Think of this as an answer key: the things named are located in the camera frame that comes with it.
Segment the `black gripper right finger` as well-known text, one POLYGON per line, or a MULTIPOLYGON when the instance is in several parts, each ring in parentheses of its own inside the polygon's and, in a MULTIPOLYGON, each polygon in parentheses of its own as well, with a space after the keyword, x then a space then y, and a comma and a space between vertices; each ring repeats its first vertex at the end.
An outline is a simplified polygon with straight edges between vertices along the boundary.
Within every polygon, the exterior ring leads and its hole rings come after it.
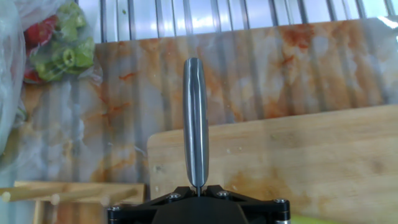
POLYGON ((210 185, 201 189, 201 197, 216 199, 215 212, 227 212, 233 218, 244 218, 245 223, 291 224, 290 202, 284 198, 259 200, 210 185))

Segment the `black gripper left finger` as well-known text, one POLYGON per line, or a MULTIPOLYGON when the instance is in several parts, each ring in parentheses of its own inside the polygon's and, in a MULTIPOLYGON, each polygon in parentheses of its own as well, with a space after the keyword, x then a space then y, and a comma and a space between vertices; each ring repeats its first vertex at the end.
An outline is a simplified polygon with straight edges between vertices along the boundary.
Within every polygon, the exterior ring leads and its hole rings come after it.
POLYGON ((107 209, 107 224, 152 223, 155 214, 164 205, 196 196, 195 189, 177 187, 169 194, 138 206, 115 205, 107 209))

